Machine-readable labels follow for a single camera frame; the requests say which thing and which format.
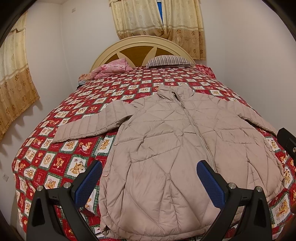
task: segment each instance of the puffer jacket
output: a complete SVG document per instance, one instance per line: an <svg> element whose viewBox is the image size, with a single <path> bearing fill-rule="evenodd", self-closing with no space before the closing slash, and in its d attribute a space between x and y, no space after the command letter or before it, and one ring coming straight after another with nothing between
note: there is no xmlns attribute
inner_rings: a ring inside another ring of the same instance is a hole
<svg viewBox="0 0 296 241"><path fill-rule="evenodd" d="M240 188L261 186L267 201L283 189L281 163L247 121L276 132L239 102L160 85L155 95L130 104L115 100L99 114L60 126L53 142L120 126L100 180L102 233L179 240L206 232L220 211L196 174L200 160Z"/></svg>

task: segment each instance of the wall switch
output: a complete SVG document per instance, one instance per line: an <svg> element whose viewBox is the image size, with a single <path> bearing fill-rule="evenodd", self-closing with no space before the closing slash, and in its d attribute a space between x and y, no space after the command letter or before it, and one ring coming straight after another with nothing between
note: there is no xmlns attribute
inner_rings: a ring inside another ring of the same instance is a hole
<svg viewBox="0 0 296 241"><path fill-rule="evenodd" d="M8 176L6 174L4 174L2 178L4 179L5 182L7 182Z"/></svg>

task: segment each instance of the jacket zipper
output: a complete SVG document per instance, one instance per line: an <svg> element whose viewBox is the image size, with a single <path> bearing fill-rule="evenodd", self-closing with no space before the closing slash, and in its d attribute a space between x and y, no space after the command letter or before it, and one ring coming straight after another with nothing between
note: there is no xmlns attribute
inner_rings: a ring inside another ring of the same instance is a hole
<svg viewBox="0 0 296 241"><path fill-rule="evenodd" d="M191 117L191 115L189 114L188 110L185 108L183 102L181 101L180 97L178 96L178 94L176 92L173 92L174 98L176 99L176 101L181 105L181 107L184 109L185 114L188 116L190 123L195 127L196 129L196 134L199 135L201 143L202 143L202 147L204 148L204 150L206 150L206 154L207 154L207 158L209 160L209 165L211 166L211 168L214 169L214 171L217 173L216 170L216 166L214 163L214 158L209 150L209 148L207 147L207 145L205 144L205 140L203 139L203 137L200 134L200 131L198 130L197 126L194 124L193 118Z"/></svg>
<svg viewBox="0 0 296 241"><path fill-rule="evenodd" d="M185 109L185 106L184 106L183 102L181 101L180 97L177 95L176 92L173 92L173 93L174 93L174 98L175 98L177 101L179 101L180 104L181 104L181 107L182 107L183 109Z"/></svg>

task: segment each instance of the jacket sleeve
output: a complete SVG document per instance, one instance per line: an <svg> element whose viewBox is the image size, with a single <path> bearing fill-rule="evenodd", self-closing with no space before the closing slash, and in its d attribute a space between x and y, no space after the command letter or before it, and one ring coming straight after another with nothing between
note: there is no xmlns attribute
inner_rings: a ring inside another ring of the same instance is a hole
<svg viewBox="0 0 296 241"><path fill-rule="evenodd" d="M220 99L215 96L209 96L210 99L217 105L228 109L229 111L235 113L243 120L249 121L256 126L262 128L263 130L273 133L275 136L277 130L266 120L264 120L260 115L258 115L253 109L248 106L238 102L238 101L227 101Z"/></svg>
<svg viewBox="0 0 296 241"><path fill-rule="evenodd" d="M100 113L59 126L52 143L101 135L119 127L137 112L137 107L114 100Z"/></svg>

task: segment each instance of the wall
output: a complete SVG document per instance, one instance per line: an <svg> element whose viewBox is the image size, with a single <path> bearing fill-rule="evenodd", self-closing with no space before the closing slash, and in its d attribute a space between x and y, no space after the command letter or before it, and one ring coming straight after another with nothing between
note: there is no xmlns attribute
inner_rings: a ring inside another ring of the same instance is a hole
<svg viewBox="0 0 296 241"><path fill-rule="evenodd" d="M225 84L296 135L296 42L261 0L223 0Z"/></svg>
<svg viewBox="0 0 296 241"><path fill-rule="evenodd" d="M60 13L61 5L35 3L27 15L27 59L40 100L13 122L0 145L0 209L12 225L16 223L17 208L11 163L34 128L73 92L62 48ZM9 176L7 182L2 179L4 173Z"/></svg>
<svg viewBox="0 0 296 241"><path fill-rule="evenodd" d="M69 0L62 5L62 37L72 86L98 56L119 41L107 0Z"/></svg>
<svg viewBox="0 0 296 241"><path fill-rule="evenodd" d="M205 29L206 61L196 61L213 70L217 80L224 83L225 33L221 0L201 0L200 8Z"/></svg>

